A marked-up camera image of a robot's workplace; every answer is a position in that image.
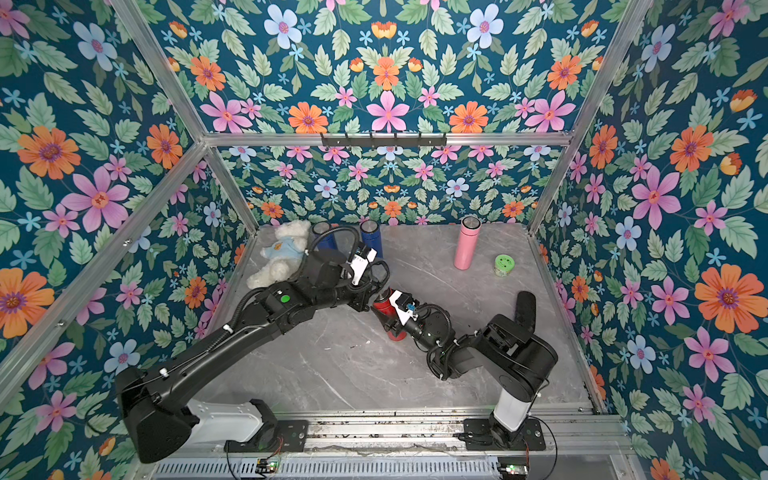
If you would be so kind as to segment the red thermos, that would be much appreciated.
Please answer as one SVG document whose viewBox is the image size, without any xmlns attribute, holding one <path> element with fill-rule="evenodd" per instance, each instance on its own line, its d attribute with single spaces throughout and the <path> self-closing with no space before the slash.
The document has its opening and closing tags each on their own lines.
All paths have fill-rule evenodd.
<svg viewBox="0 0 768 480">
<path fill-rule="evenodd" d="M 394 315 L 397 315 L 393 306 L 389 303 L 389 296 L 392 294 L 391 288 L 381 292 L 372 303 L 372 312 L 379 320 L 384 329 L 384 322 Z"/>
</svg>

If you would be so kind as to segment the blue thermos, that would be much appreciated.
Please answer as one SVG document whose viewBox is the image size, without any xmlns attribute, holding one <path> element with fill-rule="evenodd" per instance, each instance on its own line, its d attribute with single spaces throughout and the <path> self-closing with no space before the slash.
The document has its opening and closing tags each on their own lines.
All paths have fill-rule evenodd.
<svg viewBox="0 0 768 480">
<path fill-rule="evenodd" d="M 333 233 L 328 234 L 333 226 L 327 222 L 322 221 L 312 226 L 312 233 L 314 235 L 314 245 L 316 250 L 337 250 L 337 242 Z"/>
<path fill-rule="evenodd" d="M 383 257 L 382 237 L 379 223 L 375 220 L 366 220 L 360 224 L 363 243 L 376 251 L 376 257 Z"/>
</svg>

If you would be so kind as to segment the pink thermos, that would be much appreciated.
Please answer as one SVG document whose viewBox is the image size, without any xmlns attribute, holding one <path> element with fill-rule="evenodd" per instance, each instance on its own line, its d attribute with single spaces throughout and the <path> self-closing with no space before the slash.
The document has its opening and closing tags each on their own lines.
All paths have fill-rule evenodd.
<svg viewBox="0 0 768 480">
<path fill-rule="evenodd" d="M 481 229 L 481 221 L 476 216 L 466 216 L 461 220 L 460 231 L 454 267 L 459 270 L 467 270 L 472 264 L 477 240 Z"/>
</svg>

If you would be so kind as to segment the grey microfibre cloth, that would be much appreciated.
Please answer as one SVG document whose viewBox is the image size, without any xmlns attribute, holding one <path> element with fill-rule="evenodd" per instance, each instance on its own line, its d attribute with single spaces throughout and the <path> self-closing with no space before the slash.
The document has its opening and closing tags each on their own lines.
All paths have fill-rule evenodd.
<svg viewBox="0 0 768 480">
<path fill-rule="evenodd" d="M 377 296 L 388 286 L 391 270 L 387 262 L 382 258 L 376 258 L 367 268 L 364 278 L 367 280 L 367 292 Z"/>
</svg>

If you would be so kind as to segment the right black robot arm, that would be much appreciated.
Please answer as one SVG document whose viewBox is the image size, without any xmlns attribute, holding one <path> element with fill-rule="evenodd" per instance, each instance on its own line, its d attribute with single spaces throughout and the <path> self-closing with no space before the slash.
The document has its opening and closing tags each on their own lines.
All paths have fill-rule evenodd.
<svg viewBox="0 0 768 480">
<path fill-rule="evenodd" d="M 501 387 L 491 424 L 505 435 L 520 430 L 558 361 L 554 348 L 535 334 L 536 297 L 527 291 L 518 294 L 512 316 L 497 314 L 484 328 L 464 335 L 434 304 L 400 310 L 384 301 L 373 312 L 391 339 L 413 339 L 437 379 L 456 379 L 475 369 L 488 372 Z"/>
</svg>

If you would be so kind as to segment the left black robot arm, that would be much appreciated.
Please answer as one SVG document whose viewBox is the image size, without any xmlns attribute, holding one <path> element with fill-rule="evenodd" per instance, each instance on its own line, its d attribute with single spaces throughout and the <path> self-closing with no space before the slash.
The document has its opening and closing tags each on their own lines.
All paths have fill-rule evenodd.
<svg viewBox="0 0 768 480">
<path fill-rule="evenodd" d="M 278 422 L 262 400 L 211 403 L 196 394 L 259 347 L 311 320 L 315 313 L 347 305 L 366 311 L 388 283 L 390 271 L 377 257 L 354 256 L 350 263 L 335 250 L 309 254 L 287 281 L 246 294 L 232 319 L 169 360 L 116 377 L 116 396 L 127 433 L 143 464 L 157 463 L 185 445 L 221 443 L 255 451 L 279 446 Z"/>
</svg>

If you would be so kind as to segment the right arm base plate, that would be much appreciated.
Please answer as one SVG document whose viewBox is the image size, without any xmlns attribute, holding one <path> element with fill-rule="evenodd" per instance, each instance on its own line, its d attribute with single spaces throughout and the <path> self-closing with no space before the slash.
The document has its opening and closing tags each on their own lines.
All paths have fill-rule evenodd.
<svg viewBox="0 0 768 480">
<path fill-rule="evenodd" d="M 546 449 L 539 419 L 528 417 L 516 431 L 506 430 L 493 418 L 467 418 L 463 431 L 455 435 L 470 451 L 533 451 Z"/>
</svg>

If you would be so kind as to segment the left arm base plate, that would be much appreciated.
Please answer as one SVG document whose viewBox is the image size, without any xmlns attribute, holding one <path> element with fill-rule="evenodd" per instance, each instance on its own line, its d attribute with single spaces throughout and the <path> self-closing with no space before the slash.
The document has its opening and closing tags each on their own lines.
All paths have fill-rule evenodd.
<svg viewBox="0 0 768 480">
<path fill-rule="evenodd" d="M 302 452 L 308 428 L 306 420 L 268 420 L 251 439 L 244 442 L 228 440 L 225 450 L 228 453 Z"/>
</svg>

